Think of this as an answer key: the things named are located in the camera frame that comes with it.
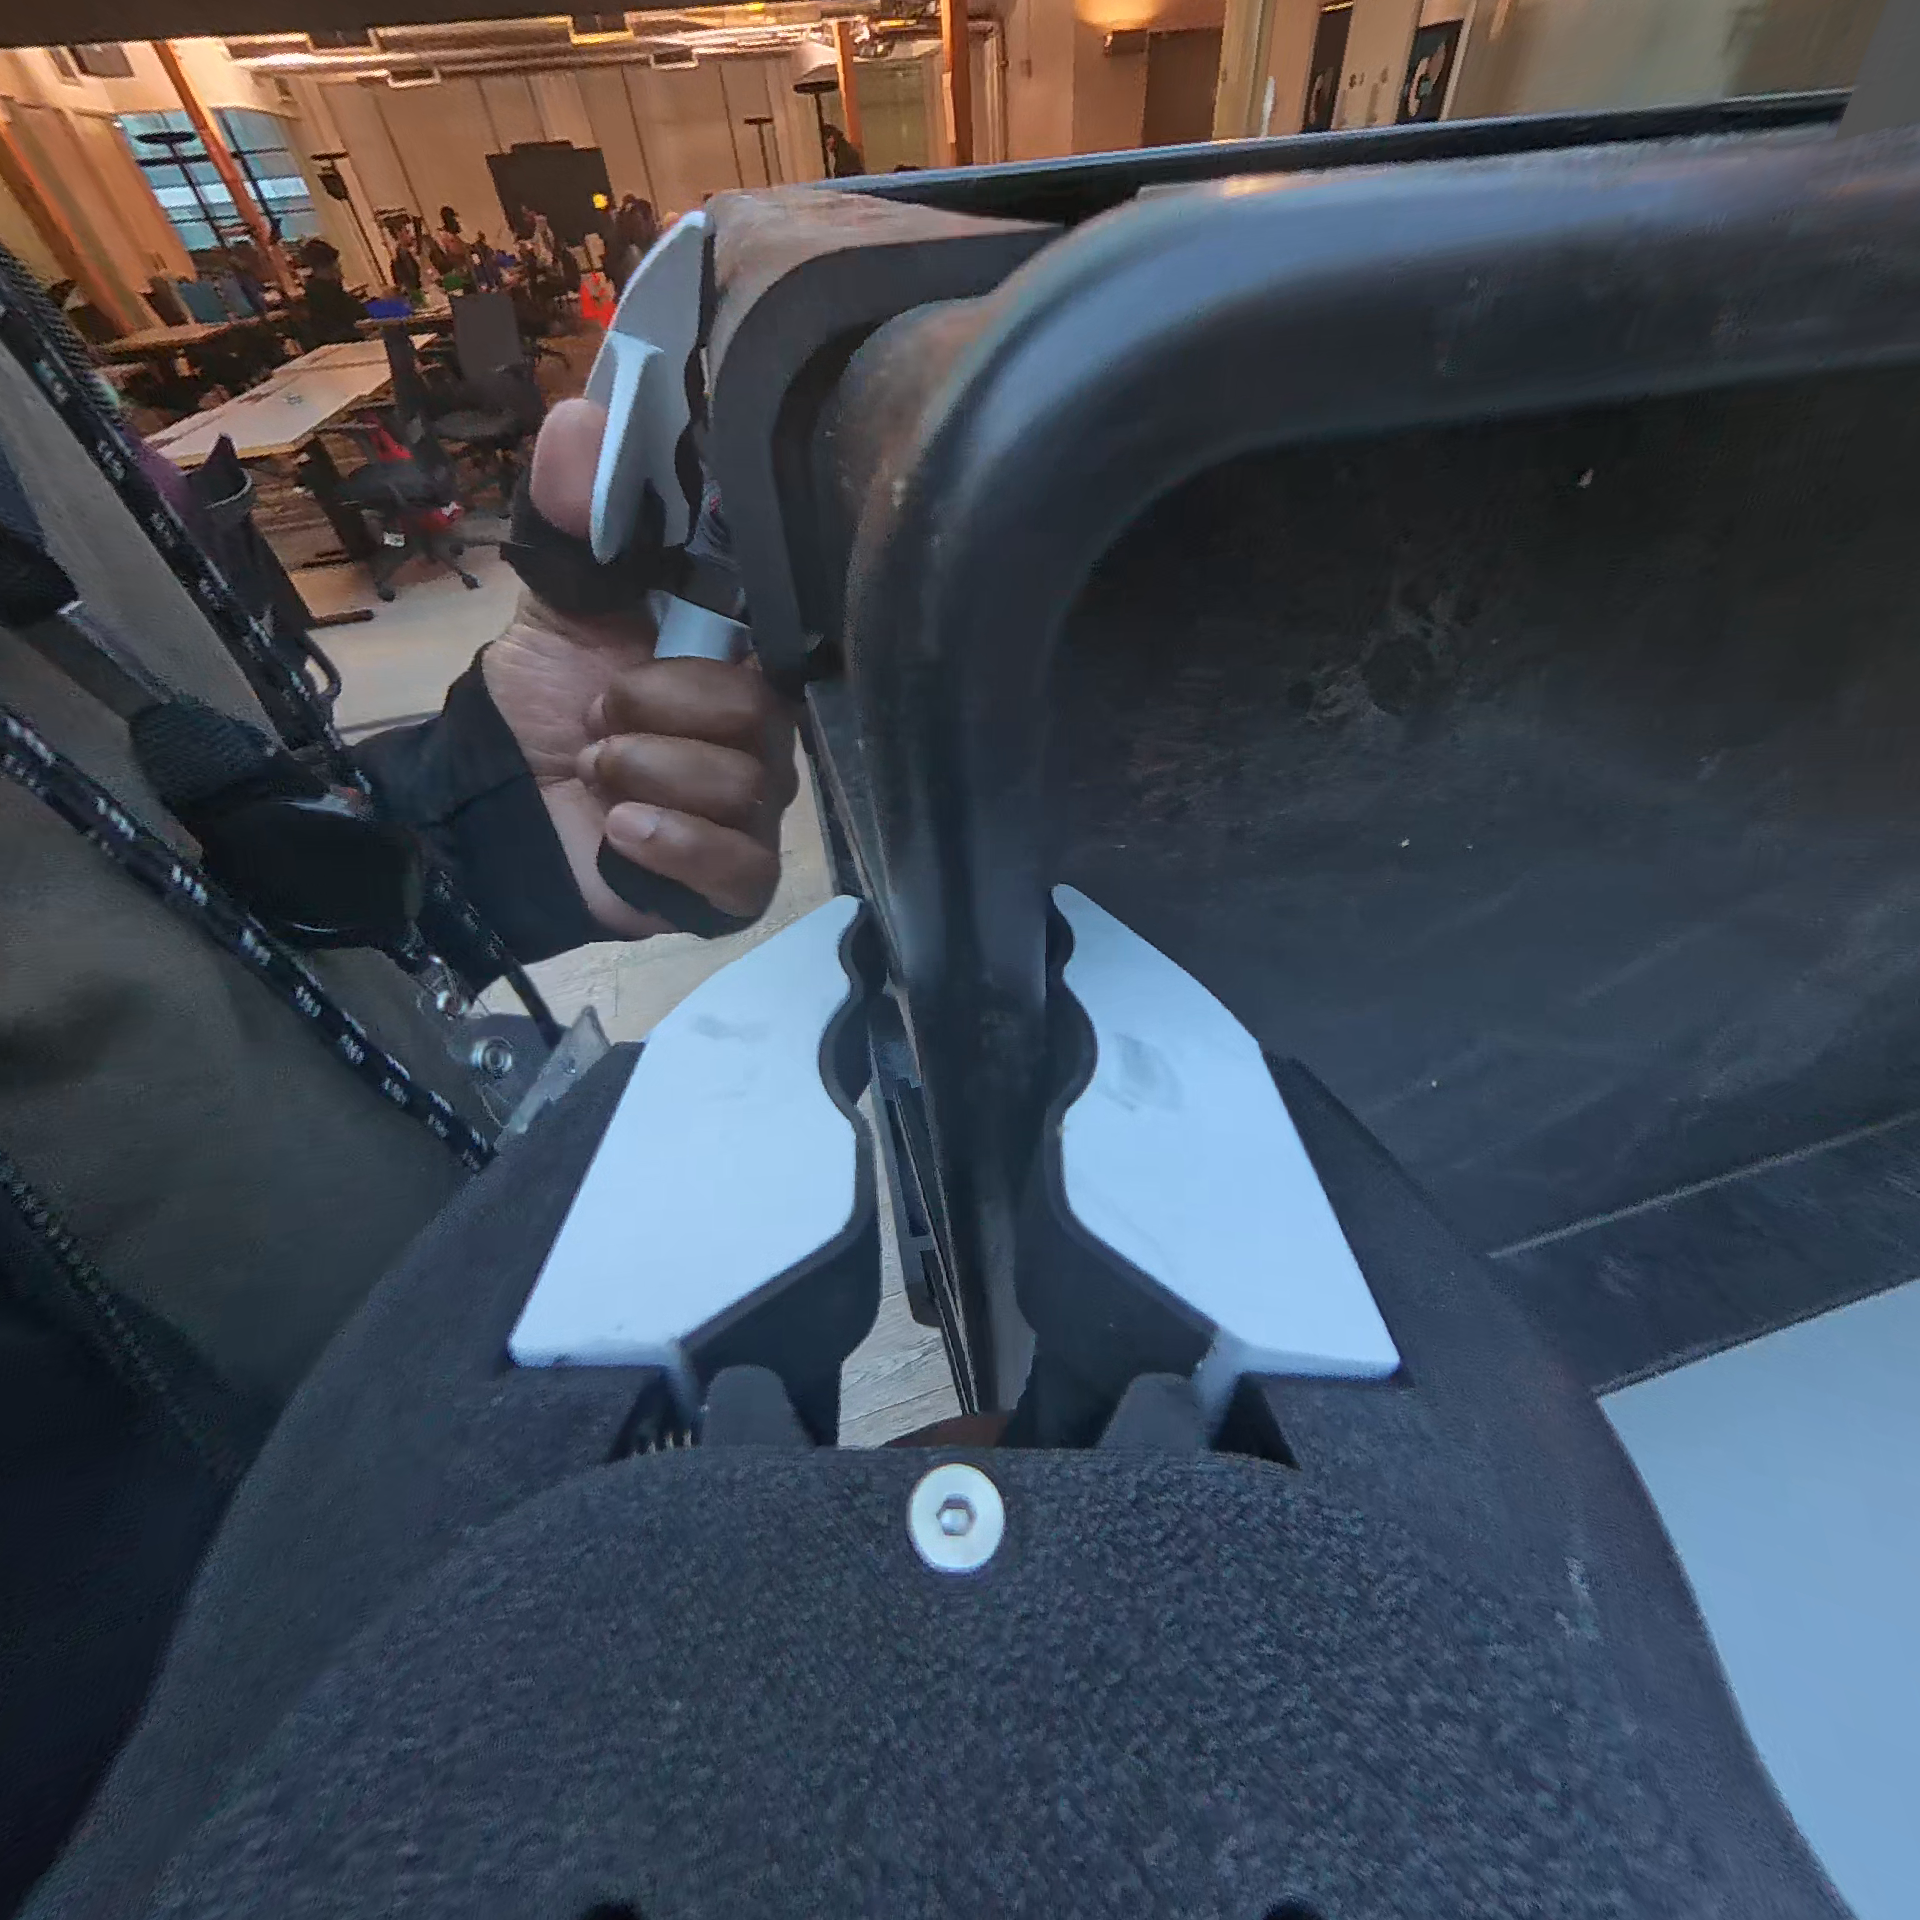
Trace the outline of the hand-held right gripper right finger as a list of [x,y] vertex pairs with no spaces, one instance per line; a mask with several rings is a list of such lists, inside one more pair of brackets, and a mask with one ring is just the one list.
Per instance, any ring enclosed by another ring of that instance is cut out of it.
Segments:
[[1402,1370],[1257,1037],[1069,884],[1048,912],[1028,1329],[1042,1444],[1093,1442],[1142,1376],[1187,1381],[1217,1434],[1245,1378]]

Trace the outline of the white office table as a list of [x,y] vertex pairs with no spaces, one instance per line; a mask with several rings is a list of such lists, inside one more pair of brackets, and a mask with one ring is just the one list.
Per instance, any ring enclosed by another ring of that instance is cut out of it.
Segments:
[[243,465],[288,459],[344,421],[378,408],[394,385],[381,339],[332,344],[290,361],[253,388],[149,435],[180,470],[202,469],[227,442]]

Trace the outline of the clear badge holder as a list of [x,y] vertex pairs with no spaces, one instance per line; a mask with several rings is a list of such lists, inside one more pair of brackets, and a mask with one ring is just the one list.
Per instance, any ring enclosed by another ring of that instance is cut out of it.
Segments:
[[592,1003],[580,1009],[557,1040],[545,1040],[530,1014],[475,1014],[469,1027],[469,1067],[497,1120],[500,1148],[524,1138],[610,1051],[608,1030]]

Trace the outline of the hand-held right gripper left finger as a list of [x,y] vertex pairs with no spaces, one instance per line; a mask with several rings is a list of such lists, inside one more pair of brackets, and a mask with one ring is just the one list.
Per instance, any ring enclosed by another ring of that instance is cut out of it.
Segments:
[[881,1308],[873,926],[835,897],[648,1037],[509,1333],[520,1370],[657,1370],[698,1420],[737,1366],[835,1444]]

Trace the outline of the black office chair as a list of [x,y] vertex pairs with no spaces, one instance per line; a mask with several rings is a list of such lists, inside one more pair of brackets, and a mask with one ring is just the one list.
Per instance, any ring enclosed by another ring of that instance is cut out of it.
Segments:
[[340,421],[336,433],[354,445],[358,465],[338,477],[332,493],[357,514],[370,539],[374,600],[389,605],[401,573],[417,561],[481,592],[482,582],[467,562],[460,483],[429,421],[362,414]]
[[429,414],[443,445],[513,457],[537,436],[545,398],[505,293],[458,294],[448,305],[454,380]]

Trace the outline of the person's black jacket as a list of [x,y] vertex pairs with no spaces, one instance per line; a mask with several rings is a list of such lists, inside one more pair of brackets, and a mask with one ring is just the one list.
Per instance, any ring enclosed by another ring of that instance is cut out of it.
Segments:
[[2,1162],[2,1913],[132,1736],[276,1420],[108,1282]]

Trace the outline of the olive brown garment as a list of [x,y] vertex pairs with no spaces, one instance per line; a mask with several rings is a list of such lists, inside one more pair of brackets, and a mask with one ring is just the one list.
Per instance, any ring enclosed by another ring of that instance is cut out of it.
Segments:
[[[240,675],[228,641],[248,646],[209,612],[218,566],[187,558],[172,483],[57,358],[5,344],[6,501],[33,508],[83,604],[116,618],[110,638],[161,662],[166,698]],[[484,993],[513,957],[426,859],[424,938]],[[294,953],[297,1000],[219,900],[128,723],[5,622],[5,1162],[110,1284],[281,1416],[478,1177],[497,1120],[403,960]]]

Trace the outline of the person's left hand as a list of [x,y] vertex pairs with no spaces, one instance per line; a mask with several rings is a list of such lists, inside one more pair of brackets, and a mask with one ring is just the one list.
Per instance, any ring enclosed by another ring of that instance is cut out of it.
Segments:
[[526,586],[482,672],[595,926],[632,942],[681,928],[618,897],[601,848],[729,922],[766,912],[800,792],[797,714],[753,660],[659,658],[645,604],[569,616]]

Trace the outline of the black plastic bin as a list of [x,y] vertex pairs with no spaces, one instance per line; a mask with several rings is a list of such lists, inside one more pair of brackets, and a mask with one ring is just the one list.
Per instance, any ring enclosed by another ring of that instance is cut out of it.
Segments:
[[1041,892],[1305,1065],[1608,1392],[1915,1282],[1915,126],[1049,165],[782,505],[896,960],[906,1261],[1026,1366]]

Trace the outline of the black display screen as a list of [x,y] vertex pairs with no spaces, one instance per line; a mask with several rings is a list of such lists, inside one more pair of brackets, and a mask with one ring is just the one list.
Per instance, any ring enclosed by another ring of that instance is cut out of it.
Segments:
[[516,141],[488,156],[497,198],[515,226],[545,220],[556,243],[579,250],[612,220],[608,160],[563,140]]

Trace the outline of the white desk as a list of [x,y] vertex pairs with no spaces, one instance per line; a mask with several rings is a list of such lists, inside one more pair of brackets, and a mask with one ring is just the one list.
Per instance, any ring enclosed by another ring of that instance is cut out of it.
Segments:
[[1600,1401],[1840,1898],[1917,1915],[1917,1284]]

